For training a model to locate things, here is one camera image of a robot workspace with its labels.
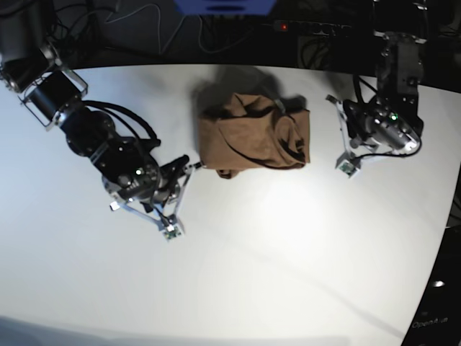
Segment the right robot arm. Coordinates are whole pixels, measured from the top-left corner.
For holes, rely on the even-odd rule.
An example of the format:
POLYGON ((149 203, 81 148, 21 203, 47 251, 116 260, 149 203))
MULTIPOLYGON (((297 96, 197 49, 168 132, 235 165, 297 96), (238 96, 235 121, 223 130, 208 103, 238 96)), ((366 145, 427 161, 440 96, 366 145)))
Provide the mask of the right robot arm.
POLYGON ((57 127, 72 152, 101 173, 119 205, 138 201, 151 213, 179 196, 189 157, 159 166, 151 152, 161 144, 154 129, 133 111, 86 101, 88 84, 62 59, 54 43, 53 8, 45 1, 1 2, 1 80, 46 130, 57 127))

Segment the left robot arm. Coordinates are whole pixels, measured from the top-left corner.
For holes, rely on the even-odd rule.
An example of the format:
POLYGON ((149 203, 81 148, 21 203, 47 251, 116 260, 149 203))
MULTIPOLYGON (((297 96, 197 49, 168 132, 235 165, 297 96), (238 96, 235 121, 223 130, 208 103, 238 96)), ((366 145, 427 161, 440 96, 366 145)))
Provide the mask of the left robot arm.
POLYGON ((377 63, 374 95, 364 101, 358 75, 356 100, 337 106, 345 125, 344 147, 354 160, 409 157, 421 149, 419 84, 424 76, 420 47, 429 35, 425 1, 373 1, 372 31, 384 42, 377 63))

